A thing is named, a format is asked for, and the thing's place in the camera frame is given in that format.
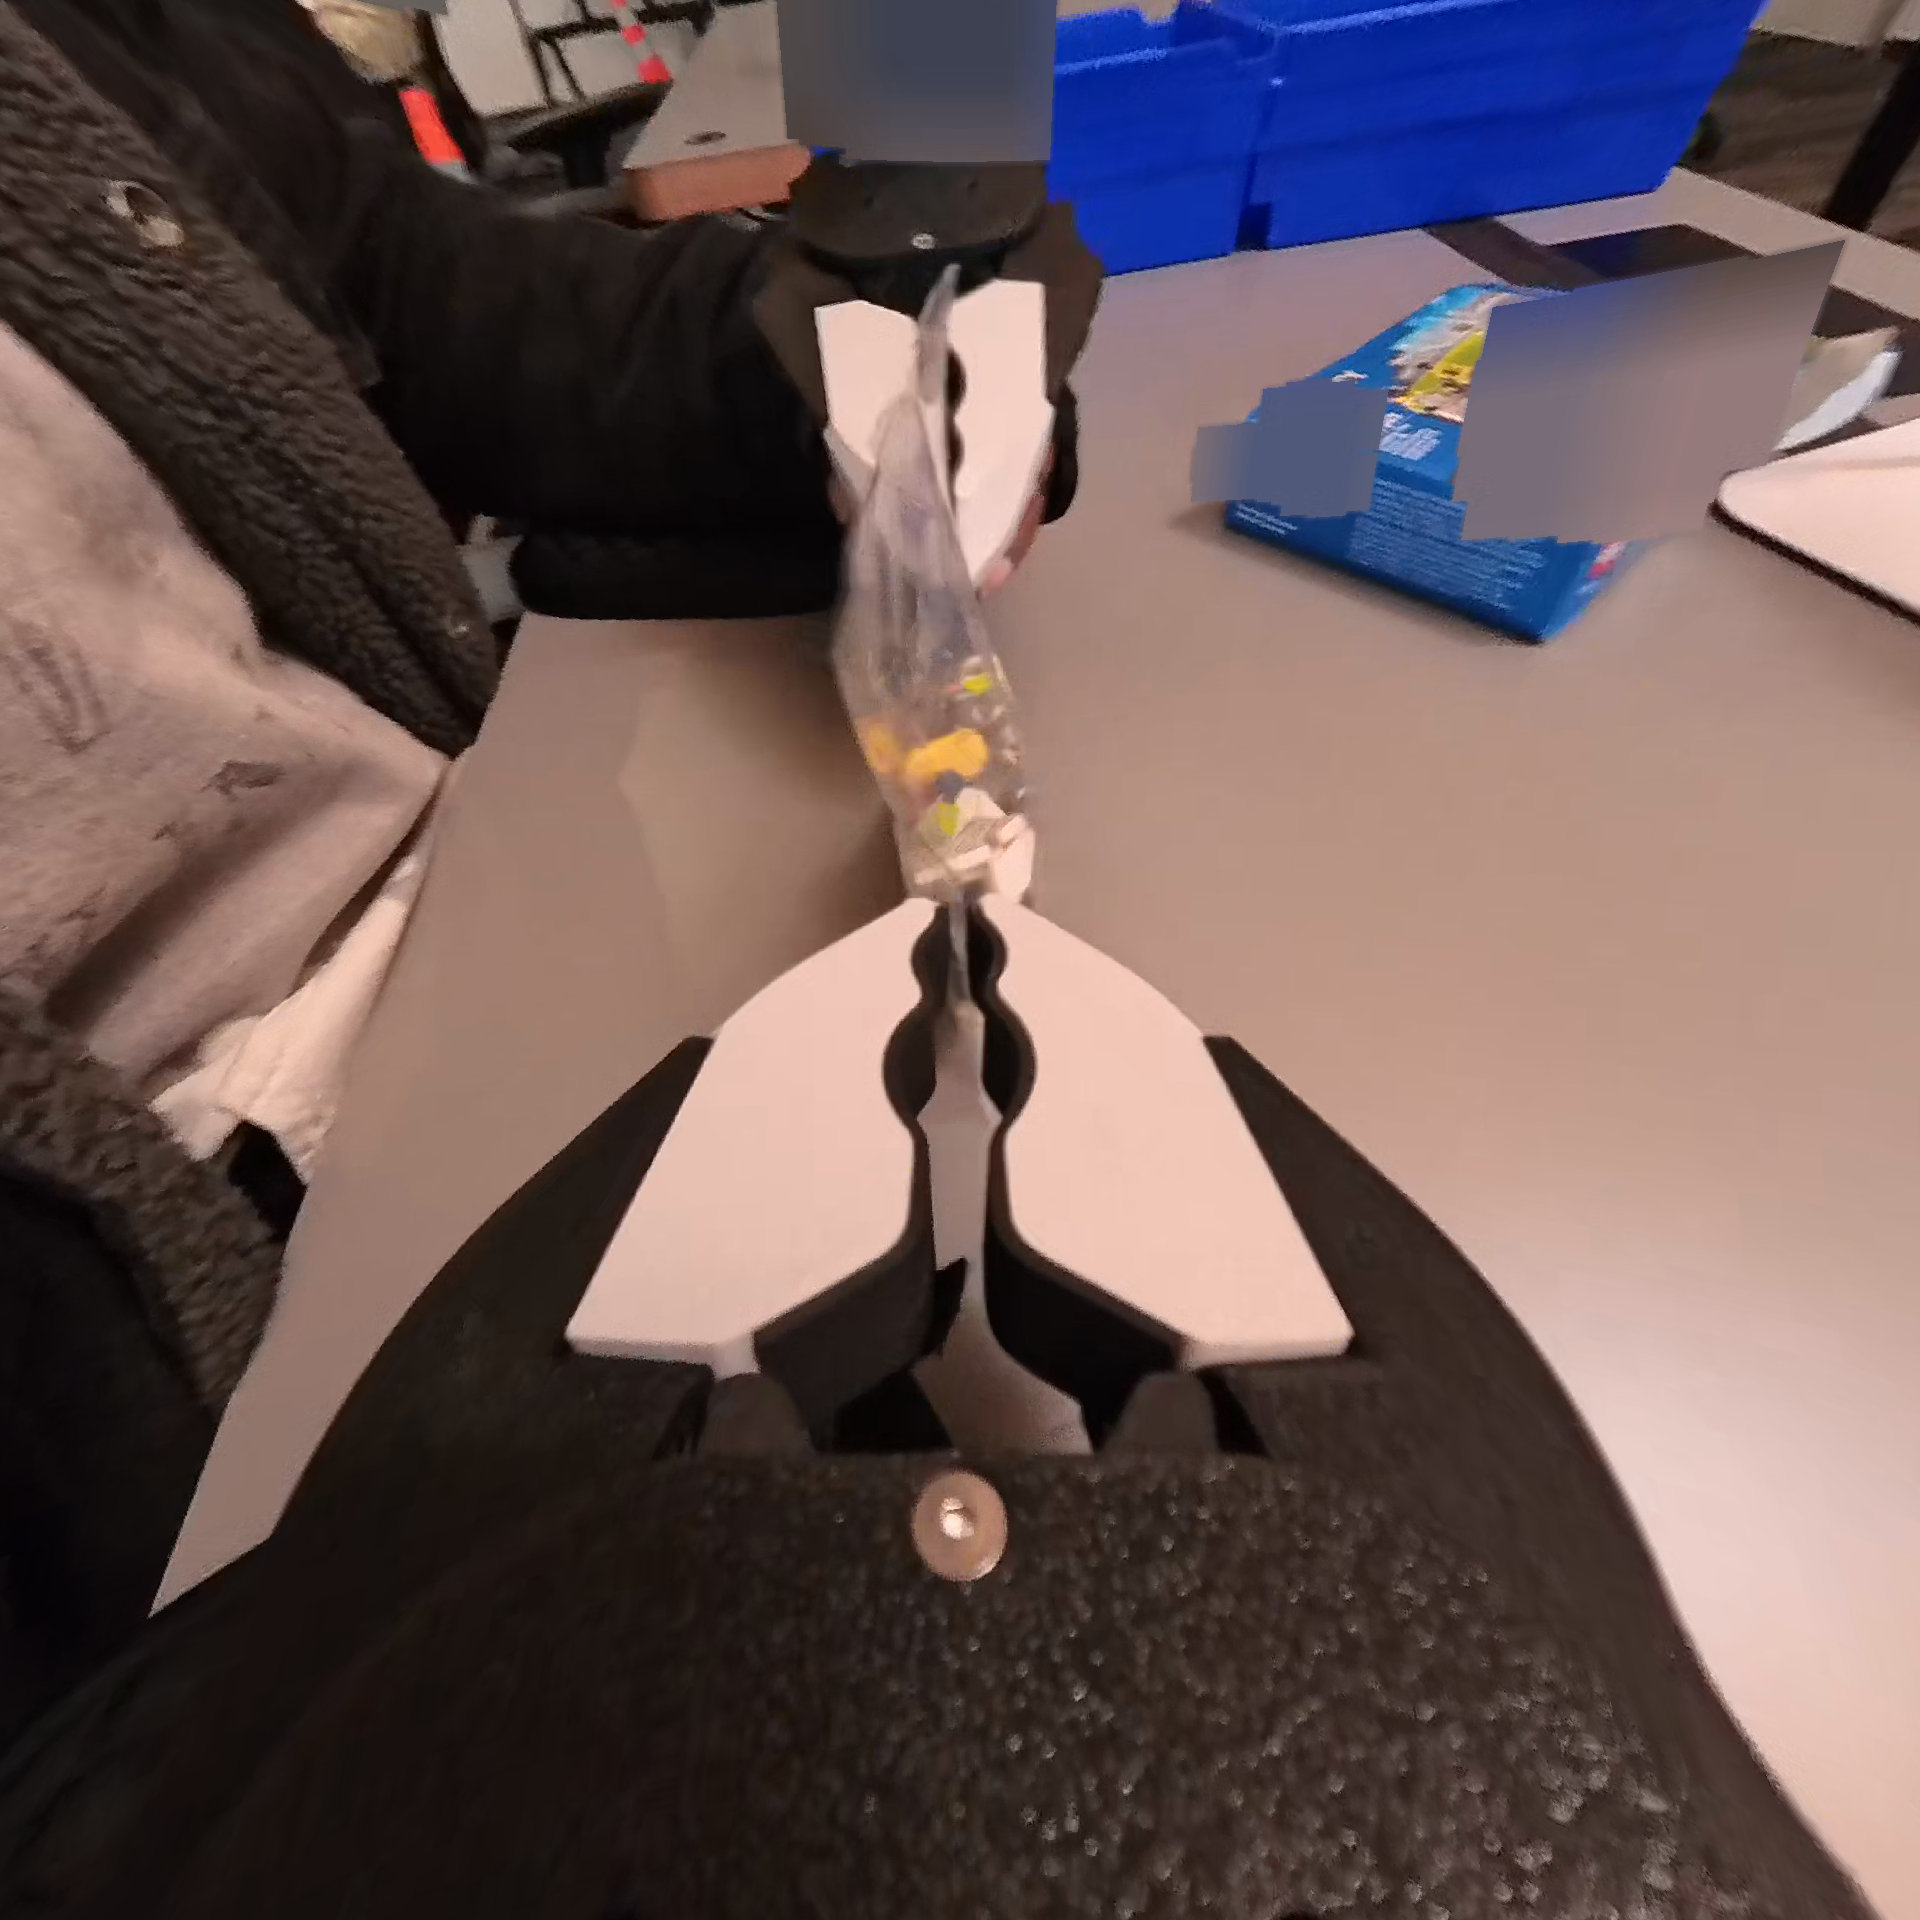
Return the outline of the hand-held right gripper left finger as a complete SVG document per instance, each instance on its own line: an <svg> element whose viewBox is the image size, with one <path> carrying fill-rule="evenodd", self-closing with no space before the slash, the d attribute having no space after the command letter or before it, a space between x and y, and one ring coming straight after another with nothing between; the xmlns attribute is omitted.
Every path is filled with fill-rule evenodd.
<svg viewBox="0 0 1920 1920"><path fill-rule="evenodd" d="M895 1377L951 1320L923 1112L947 913L907 902L723 1023L567 1325L714 1377Z"/></svg>

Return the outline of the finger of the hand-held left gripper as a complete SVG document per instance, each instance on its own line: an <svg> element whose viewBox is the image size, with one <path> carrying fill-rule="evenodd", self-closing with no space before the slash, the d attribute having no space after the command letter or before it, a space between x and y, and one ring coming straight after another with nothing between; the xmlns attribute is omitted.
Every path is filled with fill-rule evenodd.
<svg viewBox="0 0 1920 1920"><path fill-rule="evenodd" d="M909 406L923 421L922 322L891 307L845 299L818 307L813 330L832 505L836 517L850 519L874 488L889 417Z"/></svg>
<svg viewBox="0 0 1920 1920"><path fill-rule="evenodd" d="M988 586L1011 557L1049 465L1044 320L1036 282L988 282L951 307L947 343L960 375L951 497L975 586Z"/></svg>

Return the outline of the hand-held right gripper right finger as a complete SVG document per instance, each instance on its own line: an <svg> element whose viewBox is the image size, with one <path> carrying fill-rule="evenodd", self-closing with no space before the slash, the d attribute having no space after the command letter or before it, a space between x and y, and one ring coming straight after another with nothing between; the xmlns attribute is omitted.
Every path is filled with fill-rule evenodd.
<svg viewBox="0 0 1920 1920"><path fill-rule="evenodd" d="M1028 1369L1343 1357L1354 1321L1202 1030L1028 905L988 899L970 938L1000 1345Z"/></svg>

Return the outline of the clear plastic bag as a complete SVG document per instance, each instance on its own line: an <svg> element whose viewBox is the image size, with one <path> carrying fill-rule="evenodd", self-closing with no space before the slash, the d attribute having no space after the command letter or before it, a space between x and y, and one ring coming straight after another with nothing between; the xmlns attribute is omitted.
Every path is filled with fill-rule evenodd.
<svg viewBox="0 0 1920 1920"><path fill-rule="evenodd" d="M909 406L889 417L871 491L852 517L832 631L832 667L845 709L861 693L929 681L935 667L977 654L1000 656L954 523L955 365L947 330L955 299L955 271L947 271L919 313L923 421ZM945 913L948 1005L971 1000L970 913L991 899L925 902Z"/></svg>

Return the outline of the pile of lego pieces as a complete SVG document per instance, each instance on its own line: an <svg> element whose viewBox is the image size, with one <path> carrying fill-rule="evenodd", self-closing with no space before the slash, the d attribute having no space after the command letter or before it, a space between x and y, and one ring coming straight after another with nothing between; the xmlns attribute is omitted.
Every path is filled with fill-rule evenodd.
<svg viewBox="0 0 1920 1920"><path fill-rule="evenodd" d="M848 704L895 819L904 890L935 904L1027 902L1037 867L1018 699L997 654Z"/></svg>

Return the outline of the blue lego set box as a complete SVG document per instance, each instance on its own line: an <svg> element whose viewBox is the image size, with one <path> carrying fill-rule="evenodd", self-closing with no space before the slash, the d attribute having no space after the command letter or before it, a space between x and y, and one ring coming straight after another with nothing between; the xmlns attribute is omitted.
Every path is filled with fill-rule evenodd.
<svg viewBox="0 0 1920 1920"><path fill-rule="evenodd" d="M1197 431L1191 501L1219 503L1241 537L1509 639L1562 634L1658 539L1473 537L1456 498L1490 318L1556 297L1503 279L1461 283L1335 365L1264 390L1241 423Z"/></svg>

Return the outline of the person's left forearm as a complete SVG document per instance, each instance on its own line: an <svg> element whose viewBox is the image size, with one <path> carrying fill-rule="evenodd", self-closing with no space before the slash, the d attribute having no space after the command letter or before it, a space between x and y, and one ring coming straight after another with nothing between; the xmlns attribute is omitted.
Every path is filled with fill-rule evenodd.
<svg viewBox="0 0 1920 1920"><path fill-rule="evenodd" d="M427 494L527 535L842 535L752 303L776 235L537 215L357 127L327 288Z"/></svg>

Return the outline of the grey desk wooden edge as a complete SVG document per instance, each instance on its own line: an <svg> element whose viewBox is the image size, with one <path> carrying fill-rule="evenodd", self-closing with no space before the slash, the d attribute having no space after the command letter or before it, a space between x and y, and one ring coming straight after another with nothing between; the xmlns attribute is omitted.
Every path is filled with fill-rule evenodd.
<svg viewBox="0 0 1920 1920"><path fill-rule="evenodd" d="M619 179L643 227L780 209L809 168L785 129L778 5L719 7L664 104L624 152Z"/></svg>

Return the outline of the blue plastic bin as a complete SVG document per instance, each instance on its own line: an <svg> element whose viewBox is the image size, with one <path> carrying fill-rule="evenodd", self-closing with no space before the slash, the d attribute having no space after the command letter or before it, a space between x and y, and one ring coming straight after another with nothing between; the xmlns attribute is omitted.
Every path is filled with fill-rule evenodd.
<svg viewBox="0 0 1920 1920"><path fill-rule="evenodd" d="M1217 5L1061 17L1047 195L1105 275L1231 257L1281 31Z"/></svg>
<svg viewBox="0 0 1920 1920"><path fill-rule="evenodd" d="M1247 191L1264 246L1659 189L1761 3L1221 5L1279 35Z"/></svg>

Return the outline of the black table cover panel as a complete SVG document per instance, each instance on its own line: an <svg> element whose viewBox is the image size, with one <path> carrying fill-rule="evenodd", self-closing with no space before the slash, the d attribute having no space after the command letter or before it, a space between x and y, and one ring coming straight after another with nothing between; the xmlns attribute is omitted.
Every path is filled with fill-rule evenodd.
<svg viewBox="0 0 1920 1920"><path fill-rule="evenodd" d="M1716 269L1730 262L1786 262L1811 255L1834 282L1843 243L1761 255L1684 224L1612 232L1571 243L1536 243L1500 221L1432 224L1424 234L1490 282L1531 293L1572 293L1585 286L1649 279L1664 273Z"/></svg>

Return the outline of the grey printed sweatshirt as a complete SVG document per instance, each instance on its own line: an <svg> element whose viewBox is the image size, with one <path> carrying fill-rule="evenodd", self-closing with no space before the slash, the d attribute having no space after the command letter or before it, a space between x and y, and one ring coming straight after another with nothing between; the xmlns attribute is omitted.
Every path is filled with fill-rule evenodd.
<svg viewBox="0 0 1920 1920"><path fill-rule="evenodd" d="M313 1177L448 762L269 650L144 463L3 347L5 985L197 1161Z"/></svg>

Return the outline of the white stand base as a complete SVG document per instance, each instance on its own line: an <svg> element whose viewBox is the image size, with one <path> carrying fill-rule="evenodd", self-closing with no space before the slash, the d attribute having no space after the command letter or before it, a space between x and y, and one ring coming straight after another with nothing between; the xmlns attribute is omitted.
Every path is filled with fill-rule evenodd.
<svg viewBox="0 0 1920 1920"><path fill-rule="evenodd" d="M1741 535L1919 619L1919 419L1852 423L1728 475L1714 510Z"/></svg>

